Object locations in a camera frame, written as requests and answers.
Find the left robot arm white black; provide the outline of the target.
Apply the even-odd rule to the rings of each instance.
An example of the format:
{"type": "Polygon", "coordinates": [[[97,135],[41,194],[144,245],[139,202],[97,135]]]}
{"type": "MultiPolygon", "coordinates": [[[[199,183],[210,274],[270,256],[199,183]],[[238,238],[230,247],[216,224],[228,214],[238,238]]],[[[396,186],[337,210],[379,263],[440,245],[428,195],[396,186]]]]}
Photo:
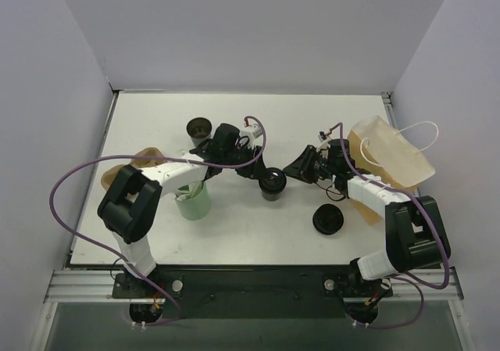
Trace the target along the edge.
{"type": "Polygon", "coordinates": [[[160,199],[179,195],[180,189],[203,183],[230,168],[242,177],[258,180],[266,167],[263,150],[266,131],[261,122],[245,117],[241,129],[222,123],[211,138],[198,143],[180,158],[146,168],[121,167],[97,210],[98,217],[118,242],[131,288],[142,297],[153,295],[159,278],[147,233],[152,228],[160,199]]]}

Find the black takeout coffee cup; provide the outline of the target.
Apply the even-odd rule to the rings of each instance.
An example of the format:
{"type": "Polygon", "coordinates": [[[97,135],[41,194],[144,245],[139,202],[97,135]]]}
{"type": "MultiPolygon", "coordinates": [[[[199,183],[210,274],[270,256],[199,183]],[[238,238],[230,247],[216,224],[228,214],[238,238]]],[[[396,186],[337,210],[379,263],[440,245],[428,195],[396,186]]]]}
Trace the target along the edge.
{"type": "Polygon", "coordinates": [[[210,120],[198,116],[187,122],[186,131],[194,146],[198,146],[212,136],[213,126],[210,120]]]}

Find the black cup lid stack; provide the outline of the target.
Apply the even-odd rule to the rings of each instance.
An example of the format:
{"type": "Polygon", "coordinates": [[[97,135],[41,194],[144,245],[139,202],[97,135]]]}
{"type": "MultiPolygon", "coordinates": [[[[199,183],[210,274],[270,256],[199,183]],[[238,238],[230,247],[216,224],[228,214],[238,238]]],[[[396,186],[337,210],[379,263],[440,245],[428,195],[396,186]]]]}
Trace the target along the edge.
{"type": "Polygon", "coordinates": [[[344,222],[341,210],[328,203],[321,205],[312,216],[314,228],[323,235],[334,235],[341,230],[344,222]]]}

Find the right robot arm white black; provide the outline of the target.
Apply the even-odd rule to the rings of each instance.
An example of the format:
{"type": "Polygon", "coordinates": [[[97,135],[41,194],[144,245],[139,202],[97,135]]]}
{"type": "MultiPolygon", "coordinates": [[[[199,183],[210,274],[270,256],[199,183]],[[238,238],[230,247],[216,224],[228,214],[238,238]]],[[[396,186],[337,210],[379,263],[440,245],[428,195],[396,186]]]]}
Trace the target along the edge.
{"type": "Polygon", "coordinates": [[[357,168],[348,147],[345,139],[328,142],[326,152],[308,145],[283,169],[288,177],[307,184],[331,179],[344,197],[384,220],[385,247],[354,261],[354,270],[346,276],[348,289],[362,295],[375,280],[397,274],[407,274],[429,288],[447,288],[451,247],[437,201],[394,188],[357,168]]]}

